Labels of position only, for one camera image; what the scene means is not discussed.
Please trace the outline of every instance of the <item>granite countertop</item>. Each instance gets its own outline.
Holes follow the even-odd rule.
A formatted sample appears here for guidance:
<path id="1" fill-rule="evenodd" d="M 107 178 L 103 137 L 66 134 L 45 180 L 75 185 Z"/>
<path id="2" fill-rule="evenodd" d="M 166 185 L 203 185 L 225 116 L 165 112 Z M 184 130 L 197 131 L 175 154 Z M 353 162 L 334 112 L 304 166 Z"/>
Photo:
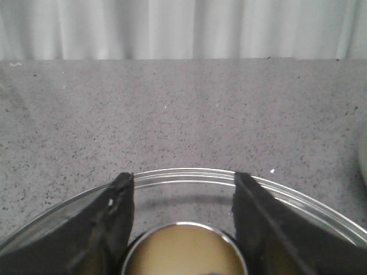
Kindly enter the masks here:
<path id="1" fill-rule="evenodd" d="M 20 63 L 0 62 L 0 239 L 121 171 L 173 167 L 250 172 L 367 228 L 366 60 Z"/>

